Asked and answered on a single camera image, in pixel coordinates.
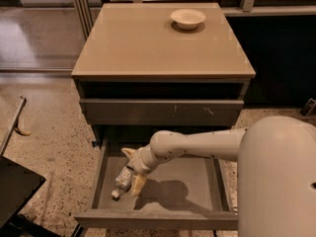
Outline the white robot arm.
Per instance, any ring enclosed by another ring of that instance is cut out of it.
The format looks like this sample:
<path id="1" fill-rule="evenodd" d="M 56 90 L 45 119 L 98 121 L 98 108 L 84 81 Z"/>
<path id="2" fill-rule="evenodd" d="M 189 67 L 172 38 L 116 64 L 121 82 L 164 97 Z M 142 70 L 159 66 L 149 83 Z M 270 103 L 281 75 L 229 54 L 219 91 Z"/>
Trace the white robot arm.
<path id="1" fill-rule="evenodd" d="M 182 134 L 161 130 L 124 148 L 116 187 L 136 197 L 146 176 L 185 154 L 237 164 L 239 237 L 316 237 L 316 127 L 274 116 L 247 128 Z"/>

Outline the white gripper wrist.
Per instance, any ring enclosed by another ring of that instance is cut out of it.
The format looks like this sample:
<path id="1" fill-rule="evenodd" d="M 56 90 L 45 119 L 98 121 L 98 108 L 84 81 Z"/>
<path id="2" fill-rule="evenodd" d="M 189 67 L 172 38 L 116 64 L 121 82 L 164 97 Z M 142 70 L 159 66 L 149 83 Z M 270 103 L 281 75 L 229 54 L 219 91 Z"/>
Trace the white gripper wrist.
<path id="1" fill-rule="evenodd" d="M 149 145 L 138 149 L 124 147 L 121 152 L 127 158 L 130 158 L 129 165 L 137 173 L 132 178 L 131 194 L 138 197 L 147 181 L 147 178 L 143 175 L 149 175 L 158 167 L 158 158 L 152 153 Z"/>

